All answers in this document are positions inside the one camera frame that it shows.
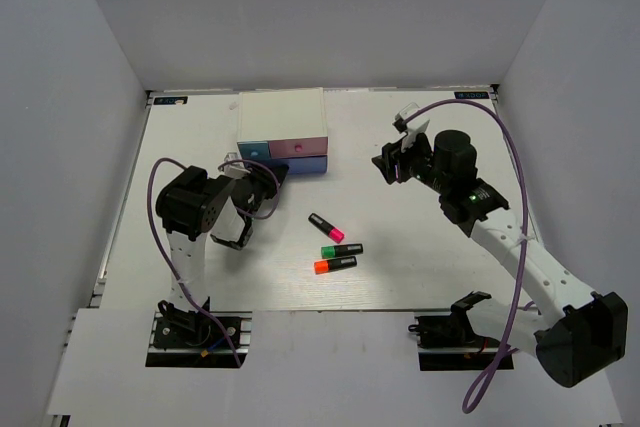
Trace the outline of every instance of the drawer box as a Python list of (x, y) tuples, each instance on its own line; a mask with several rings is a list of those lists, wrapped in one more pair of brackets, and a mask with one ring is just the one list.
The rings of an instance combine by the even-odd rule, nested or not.
[(238, 150), (243, 159), (322, 157), (328, 153), (322, 89), (242, 92), (238, 115)]
[(327, 155), (329, 146), (326, 137), (311, 139), (272, 140), (269, 142), (269, 152), (272, 159), (286, 159), (290, 157), (312, 157)]

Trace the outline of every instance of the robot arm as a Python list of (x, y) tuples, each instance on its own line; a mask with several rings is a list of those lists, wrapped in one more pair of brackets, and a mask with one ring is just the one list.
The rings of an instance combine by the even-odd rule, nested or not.
[[(287, 171), (287, 166), (272, 169), (279, 185)], [(158, 308), (187, 345), (201, 345), (209, 337), (211, 319), (195, 311), (178, 282), (196, 305), (208, 311), (204, 282), (208, 233), (217, 243), (242, 249), (253, 232), (251, 216), (276, 193), (273, 180), (258, 170), (243, 170), (234, 177), (209, 178), (206, 170), (191, 166), (164, 187), (156, 201), (156, 213), (169, 239), (171, 264), (180, 276), (179, 281), (171, 276), (171, 292)]]
[[(524, 240), (520, 222), (507, 200), (477, 177), (477, 153), (469, 136), (440, 132), (432, 149), (426, 124), (407, 126), (408, 109), (394, 123), (406, 135), (386, 144), (372, 159), (374, 165), (388, 184), (414, 178), (438, 192), (444, 215), (515, 278)], [(557, 383), (572, 387), (624, 356), (627, 306), (615, 293), (597, 294), (537, 241), (527, 242), (523, 289), (541, 315), (519, 311), (509, 343), (536, 356)], [(509, 306), (489, 294), (471, 293), (452, 305), (448, 335), (464, 342), (476, 336), (500, 338), (508, 312)]]

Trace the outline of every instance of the purple cable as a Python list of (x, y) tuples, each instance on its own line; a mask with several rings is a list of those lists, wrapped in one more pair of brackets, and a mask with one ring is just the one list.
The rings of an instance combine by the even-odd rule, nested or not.
[(154, 179), (156, 177), (156, 171), (158, 170), (158, 167), (163, 162), (169, 162), (170, 164), (177, 165), (178, 167), (182, 168), (183, 170), (186, 169), (186, 167), (184, 165), (182, 165), (180, 162), (178, 162), (177, 160), (174, 160), (174, 159), (170, 159), (168, 157), (162, 157), (161, 159), (158, 159), (155, 164), (153, 164), (153, 168), (151, 169), (151, 174), (149, 175), (149, 183), (147, 184), (147, 216), (149, 218), (149, 227), (151, 227), (151, 234), (153, 235), (153, 240), (156, 241), (156, 245), (158, 246), (158, 250), (160, 250), (160, 253), (162, 254), (162, 257), (164, 258), (165, 262), (167, 263), (167, 265), (171, 269), (171, 273), (173, 274), (173, 276), (175, 277), (176, 281), (178, 282), (178, 285), (180, 286), (180, 290), (182, 290), (182, 293), (184, 294), (184, 297), (187, 299), (187, 301), (191, 304), (191, 306), (194, 309), (196, 309), (201, 314), (206, 315), (207, 317), (209, 317), (218, 326), (218, 328), (220, 329), (220, 332), (222, 332), (222, 335), (224, 336), (225, 340), (227, 341), (227, 344), (229, 344), (229, 348), (231, 349), (231, 353), (233, 354), (233, 357), (236, 360), (236, 364), (238, 364), (238, 368), (240, 368), (240, 367), (242, 367), (242, 362), (240, 362), (240, 358), (238, 357), (238, 352), (236, 352), (236, 348), (233, 345), (233, 341), (231, 340), (231, 337), (229, 337), (229, 334), (227, 334), (227, 329), (225, 329), (224, 325), (222, 325), (222, 322), (220, 322), (217, 317), (215, 317), (213, 314), (211, 314), (211, 312), (208, 312), (205, 309), (203, 309), (202, 307), (200, 307), (195, 302), (195, 300), (193, 300), (193, 297), (191, 296), (191, 292), (189, 292), (189, 289), (187, 289), (184, 286), (184, 284), (182, 284), (180, 282), (180, 274), (178, 273), (178, 271), (176, 270), (175, 266), (173, 265), (173, 262), (171, 262), (171, 259), (167, 255), (167, 252), (164, 250), (164, 247), (162, 247), (162, 242), (160, 242), (160, 237), (158, 236), (158, 231), (156, 229), (156, 225), (153, 222), (153, 208), (152, 208), (151, 203), (152, 203), (152, 198), (153, 198), (153, 181), (154, 181)]
[(262, 165), (260, 162), (256, 162), (255, 160), (245, 160), (245, 159), (227, 160), (226, 162), (223, 162), (222, 164), (220, 164), (218, 166), (218, 170), (222, 170), (227, 165), (239, 164), (239, 163), (250, 164), (250, 165), (253, 165), (253, 166), (256, 166), (256, 167), (260, 167), (261, 169), (263, 169), (266, 172), (268, 172), (269, 175), (271, 175), (271, 178), (273, 179), (273, 183), (276, 185), (276, 195), (273, 197), (273, 207), (271, 207), (271, 210), (269, 211), (269, 213), (267, 215), (258, 216), (258, 215), (250, 214), (249, 212), (245, 212), (244, 210), (239, 209), (237, 207), (236, 207), (236, 210), (238, 212), (240, 212), (241, 214), (246, 215), (247, 217), (251, 217), (251, 218), (256, 219), (256, 220), (268, 219), (276, 211), (276, 208), (278, 207), (278, 202), (280, 201), (280, 184), (278, 183), (278, 178), (276, 177), (276, 174), (274, 174), (273, 171), (269, 167), (267, 167), (265, 165)]
[[(493, 380), (493, 376), (496, 374), (498, 370), (498, 366), (500, 365), (500, 361), (506, 357), (517, 351), (517, 349), (511, 349), (509, 346), (509, 335), (511, 335), (511, 330), (513, 329), (513, 323), (515, 322), (516, 313), (518, 311), (518, 302), (520, 301), (520, 291), (522, 290), (522, 280), (524, 277), (524, 265), (527, 259), (527, 234), (529, 232), (529, 205), (527, 203), (527, 189), (524, 184), (524, 174), (522, 172), (522, 164), (520, 163), (520, 157), (518, 156), (518, 152), (516, 150), (515, 143), (507, 130), (507, 126), (502, 122), (500, 117), (498, 117), (491, 109), (485, 107), (478, 102), (474, 102), (472, 100), (457, 100), (457, 99), (447, 99), (441, 100), (439, 102), (434, 102), (433, 104), (427, 105), (411, 114), (409, 117), (405, 119), (405, 125), (409, 123), (409, 121), (415, 119), (419, 115), (424, 114), (425, 112), (430, 111), (431, 109), (435, 109), (436, 107), (440, 107), (441, 105), (446, 104), (466, 104), (471, 105), (472, 107), (477, 107), (482, 110), (486, 114), (489, 114), (493, 120), (495, 120), (500, 126), (500, 130), (502, 131), (502, 135), (507, 140), (507, 144), (509, 145), (509, 149), (513, 154), (513, 160), (516, 164), (516, 173), (518, 175), (518, 183), (520, 184), (520, 195), (522, 196), (522, 235), (524, 237), (523, 241), (520, 244), (520, 258), (518, 260), (518, 271), (516, 273), (516, 283), (515, 289), (513, 291), (513, 300), (511, 301), (511, 307), (509, 308), (509, 316), (507, 317), (507, 323), (504, 327), (504, 332), (502, 334), (502, 338), (500, 339), (500, 345), (498, 347), (498, 352), (494, 357), (493, 361), (480, 373), (480, 375), (473, 381), (466, 395), (464, 396), (464, 400), (462, 401), (462, 411), (465, 414), (470, 414), (475, 410), (478, 406), (484, 394), (487, 392), (489, 385), (491, 385), (491, 381)], [(475, 398), (471, 401), (471, 396), (478, 388), (478, 385), (482, 382), (480, 386), (480, 390)]]
[(527, 302), (524, 307), (522, 307), (522, 310), (524, 310), (525, 312), (527, 310), (529, 310), (531, 307), (533, 307), (534, 305), (536, 305), (536, 303), (532, 300), (530, 302)]

